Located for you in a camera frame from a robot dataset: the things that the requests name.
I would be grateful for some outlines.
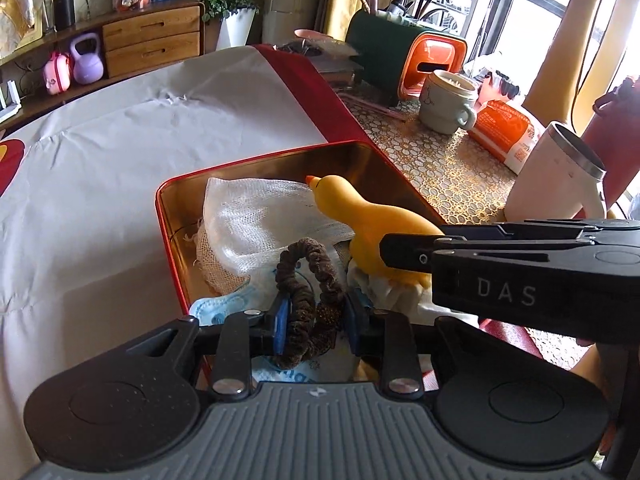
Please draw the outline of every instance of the patterned tablecloth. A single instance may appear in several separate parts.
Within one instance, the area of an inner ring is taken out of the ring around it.
[[[453,137],[418,120],[417,100],[396,108],[406,122],[345,100],[367,135],[387,154],[448,223],[504,221],[502,212],[515,174],[459,130]],[[527,329],[543,358],[572,368],[586,352],[573,338]]]

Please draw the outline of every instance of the white flower pot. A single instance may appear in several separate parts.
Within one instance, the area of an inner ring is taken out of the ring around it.
[[[222,20],[216,50],[246,44],[249,29],[254,21],[255,9],[240,9]]]

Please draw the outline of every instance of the red bottle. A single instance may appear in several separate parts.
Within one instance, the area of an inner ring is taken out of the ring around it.
[[[620,198],[640,171],[640,80],[631,78],[596,100],[596,115],[582,140],[604,162],[607,209]]]

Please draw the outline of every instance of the cup handle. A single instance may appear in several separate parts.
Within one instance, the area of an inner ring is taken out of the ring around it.
[[[458,117],[458,124],[463,130],[468,130],[469,128],[472,128],[474,124],[476,124],[478,114],[467,103],[464,103],[462,107],[464,108],[463,112],[466,112],[466,121],[463,120],[462,117]]]
[[[585,190],[581,202],[586,218],[607,217],[607,204],[604,200],[602,182],[596,182],[593,187]]]

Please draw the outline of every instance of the brown scrunchie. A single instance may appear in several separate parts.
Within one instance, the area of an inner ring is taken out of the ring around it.
[[[306,258],[320,284],[318,306],[309,286],[296,279],[296,263],[300,258]],[[281,369],[289,370],[333,347],[342,319],[344,292],[324,245],[312,238],[302,238],[282,251],[276,283],[278,290],[289,293],[292,312],[287,321],[284,353],[274,360]]]

